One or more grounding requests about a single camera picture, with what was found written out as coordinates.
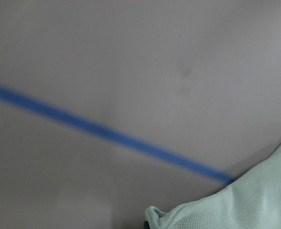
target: blue tape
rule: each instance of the blue tape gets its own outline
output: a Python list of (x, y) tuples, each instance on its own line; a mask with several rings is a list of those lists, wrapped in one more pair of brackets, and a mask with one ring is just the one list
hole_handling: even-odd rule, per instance
[(224, 182), (225, 184), (230, 184), (234, 181), (234, 179), (229, 175), (207, 165), (176, 155), (173, 152), (143, 142), (137, 138), (120, 133), (116, 130), (112, 130), (89, 119), (78, 117), (67, 111), (46, 104), (37, 99), (30, 98), (26, 95), (20, 94), (1, 85), (0, 99), (7, 103), (14, 104), (20, 108), (24, 108), (28, 111), (32, 111), (39, 115), (53, 119), (60, 123), (75, 127), (86, 133), (93, 134), (119, 145), (137, 150), (138, 152), (145, 155), (149, 155), (157, 159), (169, 162), (173, 165), (191, 170), (205, 177), (213, 178), (217, 181)]

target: blue stripe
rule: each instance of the blue stripe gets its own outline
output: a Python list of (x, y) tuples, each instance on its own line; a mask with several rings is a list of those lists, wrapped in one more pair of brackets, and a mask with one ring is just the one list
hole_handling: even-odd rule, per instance
[(112, 141), (119, 145), (137, 150), (138, 152), (143, 153), (145, 155), (149, 155), (157, 159), (161, 159), (173, 165), (196, 172), (200, 175), (213, 178), (217, 181), (224, 182), (225, 184), (230, 184), (234, 181), (234, 179), (231, 178), (229, 175), (221, 171), (218, 171), (214, 168), (211, 168), (207, 165), (201, 164), (199, 162), (188, 159), (186, 157), (179, 156), (173, 152), (162, 149), (158, 146), (154, 146), (152, 144), (143, 142), (132, 136), (102, 126), (101, 124), (98, 124), (89, 119), (76, 116), (72, 113), (59, 109), (52, 105), (46, 104), (37, 99), (30, 98), (16, 91), (5, 88), (1, 85), (0, 85), (0, 99), (7, 103), (14, 104), (20, 108), (53, 119), (60, 123), (75, 127), (88, 134), (96, 135), (98, 137)]

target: blue line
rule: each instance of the blue line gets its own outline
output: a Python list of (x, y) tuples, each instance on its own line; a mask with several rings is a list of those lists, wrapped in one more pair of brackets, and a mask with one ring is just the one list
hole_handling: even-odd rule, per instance
[(153, 156), (176, 166), (191, 170), (200, 175), (224, 182), (225, 184), (230, 184), (234, 181), (234, 179), (229, 175), (207, 165), (176, 155), (175, 153), (162, 149), (158, 146), (154, 146), (116, 130), (104, 127), (89, 119), (78, 117), (67, 111), (46, 104), (37, 99), (30, 98), (3, 86), (0, 86), (0, 99), (20, 108), (24, 108), (63, 124), (75, 127), (86, 133), (96, 135), (119, 145), (137, 150), (143, 154)]

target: gray wall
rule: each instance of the gray wall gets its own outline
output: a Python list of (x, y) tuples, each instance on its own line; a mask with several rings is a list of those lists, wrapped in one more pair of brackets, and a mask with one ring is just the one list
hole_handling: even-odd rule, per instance
[[(0, 84), (236, 177), (281, 141), (281, 0), (0, 0)], [(0, 102), (0, 229), (138, 229), (223, 186)]]

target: ribbed fabric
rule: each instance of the ribbed fabric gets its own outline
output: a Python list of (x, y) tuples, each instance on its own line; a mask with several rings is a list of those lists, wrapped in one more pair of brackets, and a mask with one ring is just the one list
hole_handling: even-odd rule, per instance
[(281, 146), (222, 191), (145, 214), (150, 229), (281, 229)]

